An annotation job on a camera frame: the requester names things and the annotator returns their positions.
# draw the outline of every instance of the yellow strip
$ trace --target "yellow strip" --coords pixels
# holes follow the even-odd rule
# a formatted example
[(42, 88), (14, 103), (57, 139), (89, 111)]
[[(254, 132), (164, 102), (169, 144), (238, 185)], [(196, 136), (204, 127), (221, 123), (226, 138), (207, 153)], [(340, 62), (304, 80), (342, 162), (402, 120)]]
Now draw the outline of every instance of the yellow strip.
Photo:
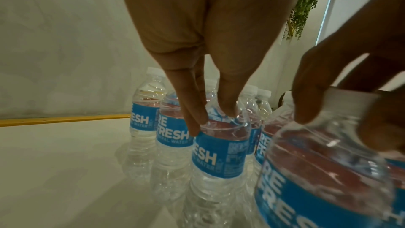
[(129, 117), (131, 117), (131, 115), (129, 115), (129, 114), (117, 114), (117, 115), (56, 117), (56, 118), (37, 118), (37, 119), (0, 119), (0, 127), (38, 125), (38, 124), (76, 122), (76, 121), (91, 121), (91, 120), (103, 120), (103, 119), (125, 119), (125, 118), (129, 118)]

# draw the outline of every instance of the artificial vine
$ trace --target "artificial vine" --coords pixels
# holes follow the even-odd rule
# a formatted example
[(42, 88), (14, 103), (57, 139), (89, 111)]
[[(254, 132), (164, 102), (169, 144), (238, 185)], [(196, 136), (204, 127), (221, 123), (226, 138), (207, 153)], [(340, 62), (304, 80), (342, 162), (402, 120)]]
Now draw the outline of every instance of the artificial vine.
[(294, 9), (291, 11), (290, 18), (287, 20), (285, 38), (301, 37), (309, 12), (316, 7), (317, 3), (318, 0), (297, 0)]

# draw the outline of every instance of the bottle cap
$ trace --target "bottle cap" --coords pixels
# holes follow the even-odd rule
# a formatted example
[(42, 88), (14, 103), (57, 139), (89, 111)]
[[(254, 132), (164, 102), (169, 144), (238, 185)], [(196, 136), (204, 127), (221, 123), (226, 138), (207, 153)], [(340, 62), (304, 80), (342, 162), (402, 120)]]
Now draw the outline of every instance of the bottle cap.
[(258, 87), (252, 86), (252, 85), (245, 85), (245, 87), (242, 89), (242, 94), (248, 94), (248, 95), (257, 95), (257, 90), (259, 90)]
[(148, 67), (148, 69), (146, 70), (146, 74), (155, 75), (155, 76), (159, 76), (159, 77), (166, 77), (166, 74), (162, 69), (155, 68), (155, 67)]
[(264, 89), (258, 89), (257, 90), (257, 95), (258, 96), (265, 96), (267, 98), (271, 97), (271, 91), (269, 90), (264, 90)]
[(362, 117), (379, 97), (378, 94), (329, 88), (325, 92), (322, 110)]
[(205, 87), (216, 88), (216, 79), (204, 79)]
[(283, 101), (284, 101), (284, 103), (287, 103), (287, 104), (294, 104), (294, 100), (292, 99), (291, 91), (287, 91), (284, 93)]

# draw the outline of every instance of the human hand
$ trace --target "human hand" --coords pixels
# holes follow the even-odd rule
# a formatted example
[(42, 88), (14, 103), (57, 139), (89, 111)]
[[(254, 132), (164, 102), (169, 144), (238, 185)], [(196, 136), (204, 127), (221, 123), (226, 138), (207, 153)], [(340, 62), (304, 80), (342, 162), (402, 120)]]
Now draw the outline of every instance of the human hand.
[(190, 135), (208, 116), (204, 55), (220, 72), (218, 102), (229, 116), (294, 7), (294, 0), (125, 0), (142, 43), (179, 97)]
[[(308, 123), (318, 115), (324, 92), (346, 65), (364, 53), (369, 56), (339, 88), (374, 92), (405, 71), (405, 0), (371, 0), (304, 55), (292, 89), (298, 123)], [(377, 151), (405, 152), (405, 85), (381, 96), (358, 133)]]

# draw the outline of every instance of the blue label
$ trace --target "blue label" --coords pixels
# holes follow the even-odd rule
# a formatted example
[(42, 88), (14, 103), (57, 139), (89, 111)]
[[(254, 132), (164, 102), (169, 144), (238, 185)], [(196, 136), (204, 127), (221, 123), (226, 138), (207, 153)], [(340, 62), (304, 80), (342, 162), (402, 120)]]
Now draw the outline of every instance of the blue label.
[(381, 220), (316, 197), (283, 176), (268, 160), (255, 192), (257, 208), (272, 228), (376, 228)]
[(159, 114), (156, 140), (170, 147), (187, 147), (193, 145), (184, 119), (177, 119)]
[[(399, 160), (386, 161), (400, 169), (405, 169), (405, 162)], [(405, 190), (403, 188), (396, 188), (394, 203), (390, 211), (384, 214), (383, 221), (384, 224), (381, 228), (405, 227)]]
[(158, 113), (158, 107), (133, 103), (130, 126), (142, 131), (156, 131)]
[(266, 135), (265, 133), (261, 133), (259, 143), (257, 145), (256, 153), (254, 157), (256, 158), (257, 162), (261, 165), (265, 160), (265, 153), (267, 149), (267, 145), (271, 142), (271, 137)]
[(249, 141), (228, 141), (200, 132), (195, 138), (192, 160), (201, 171), (220, 178), (242, 174)]
[(260, 128), (255, 128), (252, 129), (252, 131), (250, 132), (250, 138), (249, 138), (249, 149), (247, 154), (253, 154), (254, 150), (256, 149), (256, 145), (259, 142), (259, 138), (260, 138), (260, 132), (262, 130)]

